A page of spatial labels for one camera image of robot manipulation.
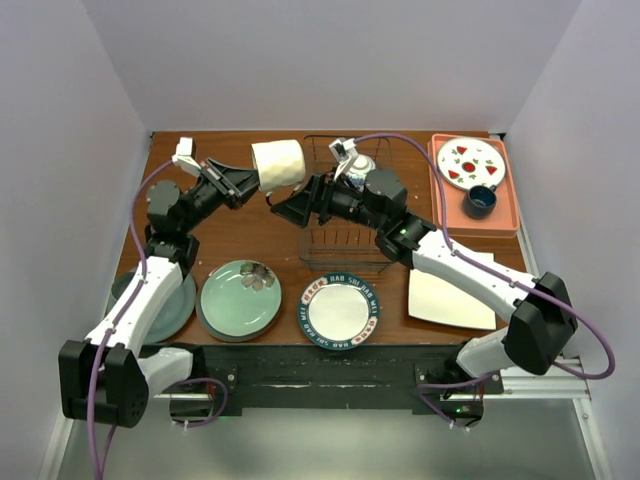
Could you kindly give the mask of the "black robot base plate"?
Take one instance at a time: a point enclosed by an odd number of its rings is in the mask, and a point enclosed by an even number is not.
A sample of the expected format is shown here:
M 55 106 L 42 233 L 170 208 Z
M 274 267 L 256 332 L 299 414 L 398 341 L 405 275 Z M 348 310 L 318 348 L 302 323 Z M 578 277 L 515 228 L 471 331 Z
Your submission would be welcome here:
M 456 345 L 364 345 L 330 351 L 314 345 L 205 345 L 205 374 L 222 387 L 196 384 L 169 390 L 175 421 L 246 409 L 409 410 L 441 408 L 455 420 L 478 421 L 483 402 L 503 393 L 492 374 L 478 386 L 455 388 Z

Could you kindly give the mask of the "cream ceramic mug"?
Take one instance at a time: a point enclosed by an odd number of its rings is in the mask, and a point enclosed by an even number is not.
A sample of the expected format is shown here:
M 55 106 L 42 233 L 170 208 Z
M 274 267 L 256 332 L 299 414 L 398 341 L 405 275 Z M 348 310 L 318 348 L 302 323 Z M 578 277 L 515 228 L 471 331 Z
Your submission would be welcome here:
M 306 176 L 301 144 L 297 140 L 278 140 L 251 145 L 253 167 L 259 175 L 259 190 L 266 196 L 294 187 Z

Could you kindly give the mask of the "blue floral white bowl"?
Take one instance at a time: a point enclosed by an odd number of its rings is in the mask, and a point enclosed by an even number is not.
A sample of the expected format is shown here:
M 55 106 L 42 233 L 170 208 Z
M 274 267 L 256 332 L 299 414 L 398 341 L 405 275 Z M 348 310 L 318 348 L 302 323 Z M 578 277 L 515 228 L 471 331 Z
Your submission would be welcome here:
M 368 173 L 376 169 L 376 164 L 371 157 L 359 154 L 351 167 L 346 171 L 346 177 L 358 189 L 362 190 Z

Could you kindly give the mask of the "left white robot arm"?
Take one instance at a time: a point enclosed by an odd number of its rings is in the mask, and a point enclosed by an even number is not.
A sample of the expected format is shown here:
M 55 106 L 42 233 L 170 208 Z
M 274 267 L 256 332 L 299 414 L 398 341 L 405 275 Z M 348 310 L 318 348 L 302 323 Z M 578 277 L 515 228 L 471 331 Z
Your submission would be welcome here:
M 125 292 L 82 341 L 68 340 L 58 354 L 62 412 L 69 419 L 132 428 L 149 400 L 177 385 L 200 390 L 207 368 L 196 347 L 140 352 L 158 313 L 183 284 L 198 253 L 192 230 L 221 206 L 241 208 L 258 190 L 255 169 L 212 159 L 183 160 L 195 176 L 186 191 L 170 180 L 145 181 L 145 237 L 136 239 L 140 261 Z

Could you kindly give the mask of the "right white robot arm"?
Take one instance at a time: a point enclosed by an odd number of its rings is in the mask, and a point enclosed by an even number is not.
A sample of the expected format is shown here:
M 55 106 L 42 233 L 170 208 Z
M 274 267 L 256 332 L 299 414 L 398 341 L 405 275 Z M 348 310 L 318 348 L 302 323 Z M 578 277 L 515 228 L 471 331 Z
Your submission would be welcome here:
M 445 237 L 407 207 L 407 190 L 390 170 L 369 172 L 361 189 L 332 174 L 315 174 L 298 192 L 271 205 L 272 213 L 304 228 L 341 218 L 373 229 L 389 260 L 433 275 L 473 296 L 506 327 L 466 342 L 445 369 L 448 386 L 469 392 L 481 377 L 512 366 L 544 375 L 578 327 L 564 281 L 512 271 Z

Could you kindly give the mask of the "white plate teal lettered rim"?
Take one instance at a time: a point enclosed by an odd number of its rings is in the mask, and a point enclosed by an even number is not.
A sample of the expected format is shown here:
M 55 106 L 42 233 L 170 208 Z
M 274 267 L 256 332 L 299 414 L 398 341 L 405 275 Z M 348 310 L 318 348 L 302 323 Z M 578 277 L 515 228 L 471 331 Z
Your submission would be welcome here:
M 374 287 L 363 278 L 332 272 L 311 281 L 297 305 L 298 325 L 316 346 L 347 351 L 366 342 L 380 319 Z

